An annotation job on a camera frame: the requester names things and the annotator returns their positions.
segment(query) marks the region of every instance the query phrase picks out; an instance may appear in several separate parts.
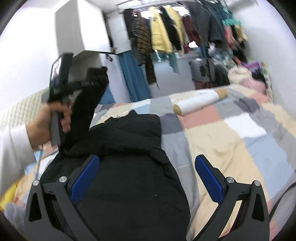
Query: padded headboard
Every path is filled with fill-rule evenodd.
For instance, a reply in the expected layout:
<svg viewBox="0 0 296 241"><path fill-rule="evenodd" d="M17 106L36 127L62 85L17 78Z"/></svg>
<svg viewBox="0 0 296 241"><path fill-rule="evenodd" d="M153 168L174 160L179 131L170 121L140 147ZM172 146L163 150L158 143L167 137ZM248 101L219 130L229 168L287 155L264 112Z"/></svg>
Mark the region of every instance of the padded headboard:
<svg viewBox="0 0 296 241"><path fill-rule="evenodd" d="M0 131L7 127L21 126L34 119L40 109L41 95L44 91L45 89L38 91L0 113Z"/></svg>

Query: phone screen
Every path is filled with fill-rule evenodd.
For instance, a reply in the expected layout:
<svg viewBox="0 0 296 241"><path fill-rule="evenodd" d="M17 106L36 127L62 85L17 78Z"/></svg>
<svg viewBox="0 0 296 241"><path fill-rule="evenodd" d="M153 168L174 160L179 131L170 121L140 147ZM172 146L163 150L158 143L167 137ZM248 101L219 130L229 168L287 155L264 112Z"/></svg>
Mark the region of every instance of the phone screen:
<svg viewBox="0 0 296 241"><path fill-rule="evenodd" d="M59 78L57 78L57 77L59 76L61 64L62 64L62 59L58 58L54 62L54 64L52 65L52 73L51 73L51 77L50 77L50 86L51 87L56 87L59 85Z"/></svg>

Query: plaid scarf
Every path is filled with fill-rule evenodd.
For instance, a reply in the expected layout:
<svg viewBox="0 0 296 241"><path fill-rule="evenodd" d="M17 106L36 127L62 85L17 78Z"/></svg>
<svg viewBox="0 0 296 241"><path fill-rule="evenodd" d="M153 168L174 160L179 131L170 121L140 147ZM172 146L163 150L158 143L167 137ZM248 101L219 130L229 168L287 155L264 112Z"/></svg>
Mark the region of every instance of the plaid scarf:
<svg viewBox="0 0 296 241"><path fill-rule="evenodd" d="M156 83L156 76L154 72L153 63L150 54L153 52L151 44L151 32L147 26L146 19L141 17L141 13L137 12L136 18L136 34L137 50L143 56L143 63L145 64L146 78L148 84L152 85Z"/></svg>
<svg viewBox="0 0 296 241"><path fill-rule="evenodd" d="M141 13L137 12L136 33L138 35L137 49L143 55L152 53L151 32L147 26L146 19L141 17Z"/></svg>

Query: metal screw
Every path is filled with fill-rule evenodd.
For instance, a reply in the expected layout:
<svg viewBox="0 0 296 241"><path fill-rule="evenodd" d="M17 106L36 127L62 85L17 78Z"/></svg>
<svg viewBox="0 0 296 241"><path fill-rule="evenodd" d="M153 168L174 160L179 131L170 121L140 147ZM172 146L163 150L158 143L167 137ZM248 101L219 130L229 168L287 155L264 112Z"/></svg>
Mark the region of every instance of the metal screw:
<svg viewBox="0 0 296 241"><path fill-rule="evenodd" d="M234 178L233 177L228 177L226 180L229 183L234 183Z"/></svg>
<svg viewBox="0 0 296 241"><path fill-rule="evenodd" d="M64 183L65 181L67 181L67 177L65 177L65 176L60 177L60 178L59 178L59 181L60 181L61 183Z"/></svg>
<svg viewBox="0 0 296 241"><path fill-rule="evenodd" d="M257 180L254 181L254 184L255 184L256 186L258 186L258 187L261 185L261 183L260 183L259 181L257 181Z"/></svg>
<svg viewBox="0 0 296 241"><path fill-rule="evenodd" d="M35 180L34 182L33 182L33 186L37 186L39 184L39 180Z"/></svg>

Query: blue curtain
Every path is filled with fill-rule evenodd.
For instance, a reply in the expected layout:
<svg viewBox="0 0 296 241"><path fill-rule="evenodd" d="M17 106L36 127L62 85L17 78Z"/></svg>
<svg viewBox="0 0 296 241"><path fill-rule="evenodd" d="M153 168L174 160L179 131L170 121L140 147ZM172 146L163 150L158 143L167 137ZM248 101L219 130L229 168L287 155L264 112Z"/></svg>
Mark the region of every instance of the blue curtain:
<svg viewBox="0 0 296 241"><path fill-rule="evenodd" d="M121 53L118 56L131 101L136 102L151 98L143 69L137 65L131 51Z"/></svg>
<svg viewBox="0 0 296 241"><path fill-rule="evenodd" d="M100 100L100 104L114 104L114 103L115 103L115 100L111 93L110 87L107 86L107 89Z"/></svg>

